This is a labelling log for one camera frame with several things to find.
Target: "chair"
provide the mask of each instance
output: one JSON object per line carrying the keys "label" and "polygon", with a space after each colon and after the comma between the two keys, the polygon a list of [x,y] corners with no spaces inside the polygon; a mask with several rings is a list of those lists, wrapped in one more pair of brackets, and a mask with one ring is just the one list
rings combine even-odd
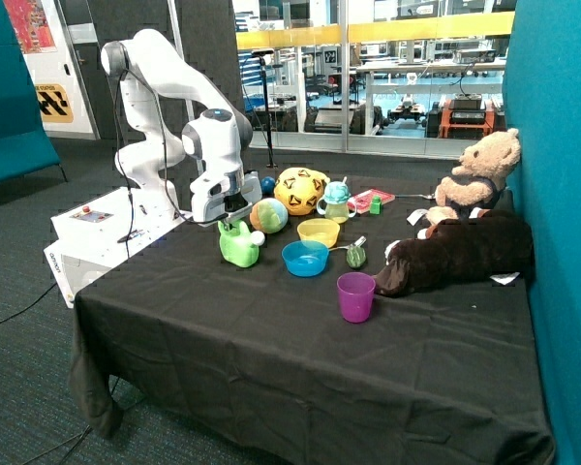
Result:
{"label": "chair", "polygon": [[0,0],[0,181],[53,165],[60,167],[60,159],[43,128],[35,87]]}

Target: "brown stuffed animal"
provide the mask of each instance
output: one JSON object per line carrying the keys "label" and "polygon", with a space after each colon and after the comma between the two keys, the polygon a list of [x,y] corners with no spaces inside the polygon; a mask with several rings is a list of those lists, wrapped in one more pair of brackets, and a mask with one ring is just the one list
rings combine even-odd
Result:
{"label": "brown stuffed animal", "polygon": [[435,191],[437,206],[426,218],[436,225],[445,218],[469,218],[474,208],[495,206],[505,188],[505,179],[521,159],[519,131],[495,132],[468,147]]}
{"label": "brown stuffed animal", "polygon": [[514,213],[482,210],[469,220],[445,219],[427,239],[406,239],[389,250],[375,276],[376,292],[405,295],[452,282],[525,271],[533,263],[532,230]]}

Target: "gray carpet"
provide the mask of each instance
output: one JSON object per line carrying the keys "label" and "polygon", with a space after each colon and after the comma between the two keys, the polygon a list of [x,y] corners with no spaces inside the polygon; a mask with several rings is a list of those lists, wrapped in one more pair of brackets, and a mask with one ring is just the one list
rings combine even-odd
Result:
{"label": "gray carpet", "polygon": [[[57,167],[0,183],[0,320],[33,303],[52,284],[43,249],[56,239],[50,217],[124,185],[106,141],[53,141],[70,182]],[[277,152],[276,163],[317,170],[437,183],[451,162],[342,154]],[[266,164],[264,151],[245,157],[246,168]],[[195,167],[170,170],[189,196]],[[86,424],[67,388],[72,311],[56,288],[22,315],[0,325],[0,464],[56,464]],[[114,397],[131,408],[117,435],[89,434],[66,463],[282,464],[267,452],[243,449],[189,418],[164,412],[124,381]],[[36,458],[46,450],[54,451]]]}

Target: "colorful ball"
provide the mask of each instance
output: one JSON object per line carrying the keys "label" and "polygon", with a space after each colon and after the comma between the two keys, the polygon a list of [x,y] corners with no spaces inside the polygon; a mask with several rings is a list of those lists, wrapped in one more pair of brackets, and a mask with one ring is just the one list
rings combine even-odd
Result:
{"label": "colorful ball", "polygon": [[250,223],[255,230],[273,234],[281,230],[289,220],[289,213],[280,201],[263,199],[252,207]]}
{"label": "colorful ball", "polygon": [[278,176],[273,194],[284,204],[289,215],[308,215],[317,207],[327,182],[329,178],[322,172],[289,168]]}
{"label": "colorful ball", "polygon": [[275,179],[273,179],[271,176],[263,178],[262,181],[260,182],[260,189],[262,190],[262,193],[265,194],[266,196],[270,196],[271,194],[273,194],[274,187]]}

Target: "purple cup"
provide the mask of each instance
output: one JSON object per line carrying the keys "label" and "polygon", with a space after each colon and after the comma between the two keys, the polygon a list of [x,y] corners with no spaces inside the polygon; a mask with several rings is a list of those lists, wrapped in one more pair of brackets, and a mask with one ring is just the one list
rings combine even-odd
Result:
{"label": "purple cup", "polygon": [[376,283],[366,273],[346,273],[338,278],[338,303],[342,317],[350,323],[368,320]]}

